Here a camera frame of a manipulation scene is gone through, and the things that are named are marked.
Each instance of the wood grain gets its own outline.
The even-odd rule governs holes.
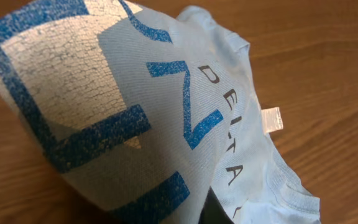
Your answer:
[[[26,0],[0,0],[0,17]],[[272,138],[323,223],[358,223],[358,0],[135,1],[176,16],[196,4],[251,42],[262,107],[279,106]],[[0,223],[107,223],[47,164],[0,99]]]

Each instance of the folded shirt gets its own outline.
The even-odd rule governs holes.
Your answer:
[[[62,177],[127,223],[320,223],[264,131],[249,43],[196,6],[38,0],[0,20],[0,95]]]

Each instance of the fabric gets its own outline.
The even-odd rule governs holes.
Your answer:
[[[264,134],[249,43],[199,7],[39,0],[0,20],[0,95],[88,200],[128,223],[319,223]]]

